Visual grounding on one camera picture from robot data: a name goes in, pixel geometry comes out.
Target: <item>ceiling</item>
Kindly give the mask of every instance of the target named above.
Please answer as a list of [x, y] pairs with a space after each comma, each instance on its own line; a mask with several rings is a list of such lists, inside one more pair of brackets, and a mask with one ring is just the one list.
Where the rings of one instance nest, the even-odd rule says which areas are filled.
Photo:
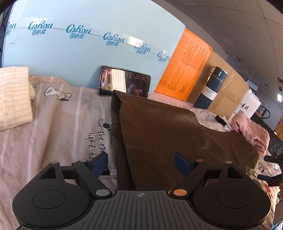
[[226, 53], [270, 80], [283, 79], [283, 15], [267, 0], [166, 0], [200, 25]]

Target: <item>bed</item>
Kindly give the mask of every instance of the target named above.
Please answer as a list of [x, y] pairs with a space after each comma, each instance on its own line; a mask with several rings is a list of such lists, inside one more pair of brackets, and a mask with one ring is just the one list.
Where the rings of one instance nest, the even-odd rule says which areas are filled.
[[[97, 90], [74, 87], [55, 76], [30, 77], [35, 90], [32, 100], [34, 121], [0, 131], [0, 229], [16, 229], [18, 222], [12, 211], [14, 196], [49, 162], [71, 165], [80, 159], [91, 160], [100, 152], [108, 153], [108, 172], [99, 179], [113, 192], [117, 188], [115, 153], [111, 141], [111, 97], [100, 97]], [[224, 132], [207, 110], [154, 93], [150, 99], [189, 109], [199, 123]], [[267, 187], [257, 174], [274, 176], [281, 173], [275, 164], [260, 161], [251, 178], [270, 197], [272, 210], [265, 223], [271, 226], [278, 188]]]

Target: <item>pink fluffy cloth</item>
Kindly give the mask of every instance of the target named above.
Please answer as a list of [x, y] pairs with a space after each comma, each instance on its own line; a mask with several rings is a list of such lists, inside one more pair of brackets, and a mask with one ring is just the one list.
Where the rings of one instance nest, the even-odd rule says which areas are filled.
[[238, 113], [232, 118], [232, 129], [242, 134], [249, 143], [255, 146], [260, 157], [266, 155], [270, 138], [263, 127], [251, 121], [246, 115]]

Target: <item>brown leather bag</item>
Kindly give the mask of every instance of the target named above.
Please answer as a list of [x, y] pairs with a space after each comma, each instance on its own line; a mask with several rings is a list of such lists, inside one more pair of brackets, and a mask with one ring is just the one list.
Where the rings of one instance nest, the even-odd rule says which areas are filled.
[[118, 189], [175, 188], [184, 179], [174, 164], [176, 152], [211, 165], [232, 161], [248, 175], [259, 164], [257, 149], [243, 136], [208, 129], [187, 109], [114, 91], [111, 114]]

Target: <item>orange packaging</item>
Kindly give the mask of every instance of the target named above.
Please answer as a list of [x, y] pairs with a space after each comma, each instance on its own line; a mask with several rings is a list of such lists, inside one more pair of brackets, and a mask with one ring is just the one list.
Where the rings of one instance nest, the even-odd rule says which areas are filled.
[[207, 43], [185, 29], [155, 91], [187, 100], [211, 51]]

